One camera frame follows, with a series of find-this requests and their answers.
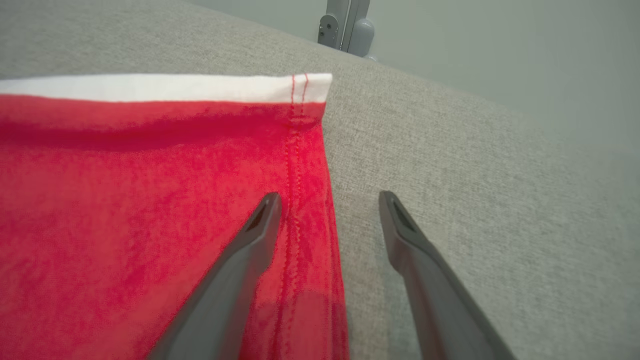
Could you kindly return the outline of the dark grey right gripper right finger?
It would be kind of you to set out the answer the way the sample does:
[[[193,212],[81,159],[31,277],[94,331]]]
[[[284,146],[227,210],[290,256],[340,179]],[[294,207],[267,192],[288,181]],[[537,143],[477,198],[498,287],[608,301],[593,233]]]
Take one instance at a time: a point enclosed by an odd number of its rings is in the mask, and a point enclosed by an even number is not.
[[[513,360],[480,306],[391,191],[379,193],[387,256],[406,287],[424,360]]]

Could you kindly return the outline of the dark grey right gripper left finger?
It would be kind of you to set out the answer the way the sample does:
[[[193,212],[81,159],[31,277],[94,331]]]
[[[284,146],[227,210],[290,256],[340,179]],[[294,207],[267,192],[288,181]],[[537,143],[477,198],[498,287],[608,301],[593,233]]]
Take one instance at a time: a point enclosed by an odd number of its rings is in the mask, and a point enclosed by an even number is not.
[[[156,342],[150,360],[238,359],[258,280],[274,257],[281,214],[281,196],[266,194]]]

